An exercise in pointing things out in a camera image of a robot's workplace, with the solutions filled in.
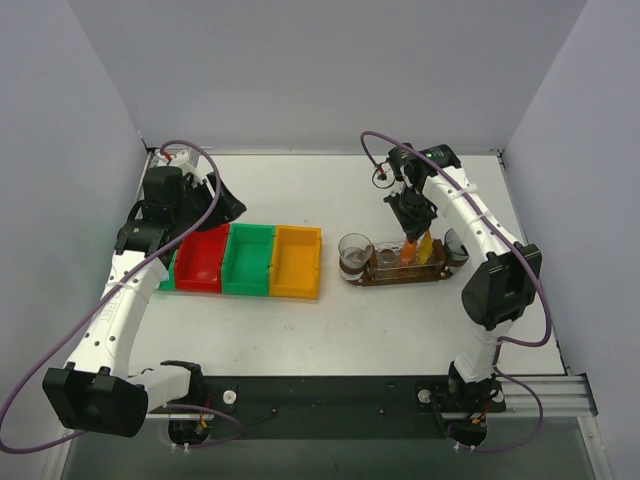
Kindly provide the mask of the yellow toothpaste tube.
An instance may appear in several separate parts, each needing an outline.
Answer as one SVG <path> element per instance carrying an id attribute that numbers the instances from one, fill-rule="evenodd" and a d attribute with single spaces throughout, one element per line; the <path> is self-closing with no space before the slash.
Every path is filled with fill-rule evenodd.
<path id="1" fill-rule="evenodd" d="M 416 263 L 426 265 L 433 252 L 433 240 L 430 231 L 427 230 L 416 250 Z"/>

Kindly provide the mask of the orange toothpaste box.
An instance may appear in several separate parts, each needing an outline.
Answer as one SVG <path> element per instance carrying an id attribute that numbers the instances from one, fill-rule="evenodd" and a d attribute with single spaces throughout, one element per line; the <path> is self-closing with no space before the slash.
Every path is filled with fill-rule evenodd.
<path id="1" fill-rule="evenodd" d="M 402 266 L 410 266 L 414 263 L 416 249 L 417 242 L 411 242 L 408 238 L 406 238 L 399 254 Z"/>

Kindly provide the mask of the clear glass cup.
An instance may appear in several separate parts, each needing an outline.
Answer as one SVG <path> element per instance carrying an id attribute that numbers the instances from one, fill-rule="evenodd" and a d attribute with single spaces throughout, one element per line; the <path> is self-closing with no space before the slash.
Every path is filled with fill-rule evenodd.
<path id="1" fill-rule="evenodd" d="M 450 262 L 464 265 L 469 259 L 469 253 L 466 247 L 453 228 L 450 228 L 445 233 L 444 249 Z"/>
<path id="2" fill-rule="evenodd" d="M 338 243 L 339 267 L 343 279 L 357 281 L 374 252 L 372 242 L 363 234 L 349 233 Z"/>

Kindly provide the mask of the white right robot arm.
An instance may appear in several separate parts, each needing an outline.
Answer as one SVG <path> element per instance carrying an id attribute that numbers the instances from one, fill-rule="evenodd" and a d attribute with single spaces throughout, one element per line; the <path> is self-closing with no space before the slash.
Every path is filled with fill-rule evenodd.
<path id="1" fill-rule="evenodd" d="M 494 373 L 498 340 L 533 303 L 542 255 L 511 235 L 481 200 L 461 161 L 447 145 L 411 152 L 392 148 L 386 158 L 396 184 L 384 198 L 411 243 L 441 217 L 457 234 L 475 268 L 461 292 L 474 340 L 452 363 L 467 384 Z"/>

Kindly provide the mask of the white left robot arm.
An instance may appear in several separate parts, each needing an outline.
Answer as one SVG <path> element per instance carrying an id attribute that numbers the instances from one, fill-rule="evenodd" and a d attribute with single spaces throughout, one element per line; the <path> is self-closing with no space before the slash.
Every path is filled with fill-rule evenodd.
<path id="1" fill-rule="evenodd" d="M 204 405 L 201 367 L 168 360 L 130 374 L 134 340 L 152 294 L 186 236 L 237 219 L 246 210 L 215 173 L 160 166 L 143 177 L 142 197 L 119 229 L 111 271 L 96 312 L 64 367 L 47 370 L 42 387 L 62 425 L 122 437 L 171 402 Z"/>

